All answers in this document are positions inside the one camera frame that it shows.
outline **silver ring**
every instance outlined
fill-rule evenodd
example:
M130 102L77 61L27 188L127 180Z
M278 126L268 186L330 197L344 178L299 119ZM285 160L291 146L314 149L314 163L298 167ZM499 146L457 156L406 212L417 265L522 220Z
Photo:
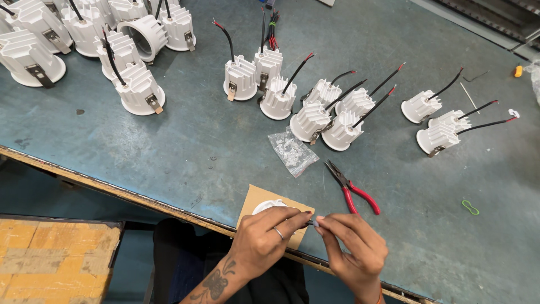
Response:
M281 234L281 232L279 232L279 230L277 230L275 227L274 227L274 230L279 234L279 236L281 236L281 240L283 241L284 238L283 238L283 235Z

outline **pliers jaw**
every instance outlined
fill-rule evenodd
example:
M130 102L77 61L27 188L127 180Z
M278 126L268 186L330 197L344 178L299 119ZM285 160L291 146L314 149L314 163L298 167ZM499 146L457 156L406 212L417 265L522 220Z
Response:
M336 181L340 184L341 188L347 188L350 189L350 183L348 179L345 178L343 173L334 165L334 163L330 160L328 160L328 163L325 162L326 167L330 169L330 172L332 173L332 176L336 179Z

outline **workbench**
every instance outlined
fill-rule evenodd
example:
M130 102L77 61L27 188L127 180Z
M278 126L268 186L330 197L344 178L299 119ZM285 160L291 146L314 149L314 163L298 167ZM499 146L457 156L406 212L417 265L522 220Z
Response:
M227 235L248 184L314 207L316 215L347 213L323 164L329 158L382 210L374 215L353 195L359 213L387 241L382 281L439 303L537 302L540 109L529 74L511 75L522 59L409 1L339 0L333 8L279 1L282 75L290 77L307 54L316 54L294 80L297 99L320 78L350 69L357 75L339 80L340 87L368 78L364 87L373 90L407 62L374 96L379 100L397 83L365 120L364 134L341 153L318 140L309 147L321 160L295 179L267 137L285 131L289 119L264 116L256 103L261 93L230 102L222 88L230 51L212 18L231 34L235 54L251 60L260 44L261 3L184 0L182 6L193 15L196 50L164 48L148 66L167 95L163 113L128 113L100 61L76 52L60 55L67 73L49 90L24 87L0 67L0 153ZM426 124L406 120L401 102L421 90L438 91L461 66L468 79L490 71L458 81L477 106L499 100L472 114L473 125L510 118L509 108L521 118L465 133L460 144L427 158L415 139ZM473 109L459 83L441 100L435 117ZM480 214L471 215L462 200ZM312 228L299 252L287 256L322 270L327 259Z

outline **hand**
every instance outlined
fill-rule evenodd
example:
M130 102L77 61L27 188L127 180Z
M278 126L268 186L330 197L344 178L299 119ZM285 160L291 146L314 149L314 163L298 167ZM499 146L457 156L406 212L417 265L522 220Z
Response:
M328 253L330 269L353 291L356 302L375 304L380 297L380 279L388 255L386 241L358 214L317 216ZM350 254L341 251L336 236Z
M247 281L263 274L283 256L293 233L311 217L310 211L291 207L270 207L244 216L228 253L237 263L236 273Z

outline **plastic zip bag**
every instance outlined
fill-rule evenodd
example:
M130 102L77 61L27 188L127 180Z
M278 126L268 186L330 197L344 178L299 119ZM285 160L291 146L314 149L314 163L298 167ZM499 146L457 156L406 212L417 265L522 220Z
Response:
M532 90L535 92L536 101L540 104L540 56L533 57L532 63L523 70L531 73Z
M294 178L300 176L307 166L319 160L317 154L313 153L301 139L294 136L291 127L287 127L283 133L270 134L268 139Z

